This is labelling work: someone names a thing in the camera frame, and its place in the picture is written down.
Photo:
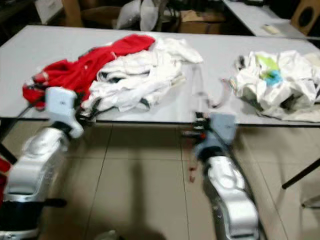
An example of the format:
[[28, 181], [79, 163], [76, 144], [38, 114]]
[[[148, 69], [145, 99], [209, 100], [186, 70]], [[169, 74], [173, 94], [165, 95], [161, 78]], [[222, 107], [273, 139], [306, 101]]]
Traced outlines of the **plain white shirt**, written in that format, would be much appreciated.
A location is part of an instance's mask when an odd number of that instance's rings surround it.
[[100, 82], [128, 78], [173, 82], [182, 74], [183, 64], [201, 64], [204, 58], [185, 39], [157, 38], [149, 50], [117, 57], [103, 66], [96, 77]]

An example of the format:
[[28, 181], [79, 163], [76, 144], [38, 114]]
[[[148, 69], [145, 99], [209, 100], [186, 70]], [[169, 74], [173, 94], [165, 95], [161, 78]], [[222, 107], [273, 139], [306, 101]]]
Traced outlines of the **red knit garment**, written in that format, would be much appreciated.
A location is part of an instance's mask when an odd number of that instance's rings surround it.
[[98, 71], [119, 57], [148, 50], [156, 40], [149, 35], [130, 34], [105, 46], [94, 46], [75, 61], [62, 59], [45, 66], [22, 86], [22, 97], [37, 108], [45, 106], [45, 91], [50, 87], [62, 87], [89, 98], [89, 88]]

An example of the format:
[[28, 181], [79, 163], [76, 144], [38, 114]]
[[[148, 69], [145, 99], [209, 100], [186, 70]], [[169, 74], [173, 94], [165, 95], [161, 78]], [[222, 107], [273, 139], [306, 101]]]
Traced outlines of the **beige striped garment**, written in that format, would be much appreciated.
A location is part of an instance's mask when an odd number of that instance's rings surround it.
[[97, 104], [98, 110], [115, 107], [119, 112], [135, 108], [149, 110], [185, 80], [180, 67], [153, 67], [141, 73], [100, 70], [81, 106], [89, 109]]

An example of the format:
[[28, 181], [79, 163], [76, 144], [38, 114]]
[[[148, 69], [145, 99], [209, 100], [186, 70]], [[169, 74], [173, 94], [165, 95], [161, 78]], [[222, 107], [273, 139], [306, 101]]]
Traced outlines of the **white garment green blue print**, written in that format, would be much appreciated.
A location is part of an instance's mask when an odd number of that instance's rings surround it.
[[320, 53], [251, 51], [234, 66], [231, 89], [259, 115], [320, 123]]

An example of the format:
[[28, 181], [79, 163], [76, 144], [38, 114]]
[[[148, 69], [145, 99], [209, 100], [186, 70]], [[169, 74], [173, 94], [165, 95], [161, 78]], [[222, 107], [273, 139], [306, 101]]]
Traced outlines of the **grey table with black legs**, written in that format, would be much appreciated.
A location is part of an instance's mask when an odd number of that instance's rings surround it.
[[[0, 116], [9, 121], [19, 116], [28, 105], [22, 86], [50, 63], [75, 60], [89, 49], [128, 36], [128, 30], [88, 29], [28, 25], [0, 47], [1, 101]], [[301, 39], [261, 38], [239, 35], [163, 33], [162, 38], [185, 39], [203, 57], [201, 66], [183, 68], [188, 79], [203, 83], [211, 98], [223, 89], [221, 79], [234, 73], [233, 61], [242, 54], [258, 50], [297, 50], [307, 54], [317, 48]], [[132, 159], [134, 153], [149, 153], [151, 160], [176, 160], [182, 156], [179, 128], [194, 119], [195, 86], [187, 81], [172, 89], [159, 105], [149, 111], [108, 112], [98, 117], [98, 125], [86, 132], [86, 144], [104, 147], [108, 159]], [[290, 130], [300, 134], [299, 142], [320, 139], [320, 123], [281, 121], [258, 116], [252, 107], [231, 96], [220, 112], [234, 114], [240, 128], [262, 131], [268, 137]]]

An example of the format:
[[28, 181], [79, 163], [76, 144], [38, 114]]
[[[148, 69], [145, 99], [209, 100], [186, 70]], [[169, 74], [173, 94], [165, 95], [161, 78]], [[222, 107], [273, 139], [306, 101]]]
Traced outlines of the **open cardboard box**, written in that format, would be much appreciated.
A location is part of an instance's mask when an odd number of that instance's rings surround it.
[[177, 32], [180, 34], [220, 34], [226, 17], [215, 11], [182, 10]]

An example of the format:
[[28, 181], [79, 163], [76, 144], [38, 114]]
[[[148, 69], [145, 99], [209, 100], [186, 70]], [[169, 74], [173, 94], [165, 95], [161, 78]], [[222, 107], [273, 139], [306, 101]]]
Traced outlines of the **white grey fabric bundle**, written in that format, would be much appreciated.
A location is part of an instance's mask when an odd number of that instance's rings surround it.
[[152, 31], [160, 22], [160, 0], [131, 0], [119, 10], [114, 29], [130, 28], [139, 23], [142, 31]]

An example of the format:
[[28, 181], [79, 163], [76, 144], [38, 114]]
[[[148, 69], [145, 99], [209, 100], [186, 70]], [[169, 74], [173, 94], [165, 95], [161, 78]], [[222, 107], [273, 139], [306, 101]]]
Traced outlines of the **white drawer cabinet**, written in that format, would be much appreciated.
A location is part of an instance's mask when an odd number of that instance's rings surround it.
[[35, 0], [34, 6], [42, 24], [48, 23], [63, 8], [61, 0]]

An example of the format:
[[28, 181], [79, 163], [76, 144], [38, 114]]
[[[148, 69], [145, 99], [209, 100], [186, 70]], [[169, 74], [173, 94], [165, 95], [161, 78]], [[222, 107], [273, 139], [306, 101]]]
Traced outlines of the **dark silver robot left leg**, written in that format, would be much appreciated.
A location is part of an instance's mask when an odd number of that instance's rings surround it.
[[93, 240], [122, 240], [122, 237], [115, 230], [108, 230], [97, 234]]

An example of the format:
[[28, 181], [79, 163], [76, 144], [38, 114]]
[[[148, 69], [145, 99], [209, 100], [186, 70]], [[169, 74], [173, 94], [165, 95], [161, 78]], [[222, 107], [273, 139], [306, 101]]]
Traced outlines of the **white remote control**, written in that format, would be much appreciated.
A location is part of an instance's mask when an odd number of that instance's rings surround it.
[[270, 35], [279, 35], [281, 34], [281, 31], [276, 28], [274, 25], [270, 25], [270, 24], [265, 24], [262, 26], [262, 29], [265, 30], [266, 33], [270, 34]]

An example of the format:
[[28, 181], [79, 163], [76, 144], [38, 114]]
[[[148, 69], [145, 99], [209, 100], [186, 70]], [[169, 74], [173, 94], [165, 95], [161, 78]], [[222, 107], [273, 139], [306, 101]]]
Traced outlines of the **white desk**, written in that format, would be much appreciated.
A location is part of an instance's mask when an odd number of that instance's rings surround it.
[[[288, 19], [279, 18], [267, 6], [249, 6], [240, 1], [221, 0], [230, 11], [255, 36], [286, 39], [306, 39], [320, 41], [320, 37], [305, 36], [294, 28]], [[263, 30], [263, 25], [273, 25], [280, 34], [271, 35]]]

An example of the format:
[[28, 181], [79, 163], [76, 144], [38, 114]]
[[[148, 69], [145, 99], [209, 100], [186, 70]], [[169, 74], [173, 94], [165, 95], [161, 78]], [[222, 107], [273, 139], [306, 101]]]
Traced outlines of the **wooden speaker box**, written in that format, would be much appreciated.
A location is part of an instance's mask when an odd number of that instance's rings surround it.
[[320, 0], [300, 0], [290, 24], [306, 37], [320, 37]]

